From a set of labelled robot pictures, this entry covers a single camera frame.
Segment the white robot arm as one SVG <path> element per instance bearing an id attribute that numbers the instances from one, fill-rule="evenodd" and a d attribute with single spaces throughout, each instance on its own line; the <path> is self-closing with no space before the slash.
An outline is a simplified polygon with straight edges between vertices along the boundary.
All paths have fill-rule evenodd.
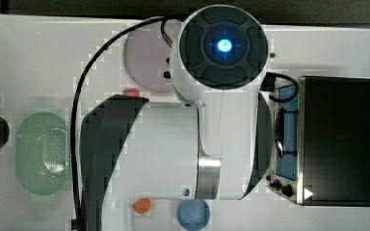
<path id="1" fill-rule="evenodd" d="M 140 199 L 241 200 L 265 175 L 269 45 L 236 7 L 202 8 L 172 41 L 176 102 L 115 94 L 83 119 L 84 231 L 133 231 Z"/>

